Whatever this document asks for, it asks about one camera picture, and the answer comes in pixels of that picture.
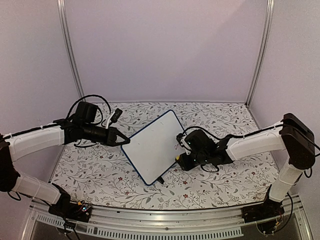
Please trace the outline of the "blue framed whiteboard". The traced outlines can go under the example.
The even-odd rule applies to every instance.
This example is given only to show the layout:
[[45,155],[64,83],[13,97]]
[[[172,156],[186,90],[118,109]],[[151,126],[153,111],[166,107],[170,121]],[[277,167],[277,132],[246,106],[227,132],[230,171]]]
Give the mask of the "blue framed whiteboard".
[[154,184],[185,152],[176,137],[184,128],[173,110],[168,110],[130,137],[121,150],[147,186]]

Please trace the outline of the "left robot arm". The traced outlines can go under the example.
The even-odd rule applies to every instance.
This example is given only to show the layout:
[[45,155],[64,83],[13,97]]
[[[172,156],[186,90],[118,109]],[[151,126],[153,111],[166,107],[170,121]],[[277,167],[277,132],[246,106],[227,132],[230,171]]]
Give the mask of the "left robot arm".
[[112,124],[116,123],[123,111],[119,108],[109,111],[107,120],[95,121],[102,110],[94,103],[78,99],[70,107],[66,117],[53,122],[9,133],[0,137],[0,190],[15,192],[30,198],[42,200],[63,216],[74,213],[71,196],[60,186],[44,182],[36,177],[19,173],[14,162],[37,152],[87,140],[93,144],[117,147],[130,143],[130,139]]

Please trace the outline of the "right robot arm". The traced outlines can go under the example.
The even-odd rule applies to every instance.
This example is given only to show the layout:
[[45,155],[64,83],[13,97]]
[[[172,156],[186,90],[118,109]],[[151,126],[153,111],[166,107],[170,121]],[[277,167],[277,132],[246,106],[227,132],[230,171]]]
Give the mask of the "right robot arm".
[[286,113],[272,126],[246,135],[228,134],[217,142],[214,141],[216,136],[202,127],[192,126],[191,130],[190,134],[182,132],[176,137],[185,152],[175,161],[184,171],[207,164],[218,168],[266,152],[287,152],[288,162],[269,187],[265,202],[258,208],[262,218],[269,218],[278,210],[278,203],[283,201],[302,173],[313,167],[318,157],[316,150],[319,147],[315,144],[314,133],[292,113]]

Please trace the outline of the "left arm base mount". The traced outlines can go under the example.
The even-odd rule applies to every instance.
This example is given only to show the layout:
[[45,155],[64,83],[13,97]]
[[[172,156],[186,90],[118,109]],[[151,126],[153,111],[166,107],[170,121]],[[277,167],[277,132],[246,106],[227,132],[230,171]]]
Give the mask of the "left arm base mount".
[[69,198],[62,198],[56,204],[51,204],[48,212],[63,219],[88,223],[92,214],[92,204],[84,200],[72,202]]

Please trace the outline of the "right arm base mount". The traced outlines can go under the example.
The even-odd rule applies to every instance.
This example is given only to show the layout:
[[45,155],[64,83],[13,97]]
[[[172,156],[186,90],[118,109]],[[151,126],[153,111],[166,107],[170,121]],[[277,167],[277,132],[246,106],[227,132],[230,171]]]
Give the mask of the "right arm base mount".
[[245,223],[256,222],[268,218],[280,216],[285,213],[282,202],[266,199],[256,205],[241,208],[241,217]]

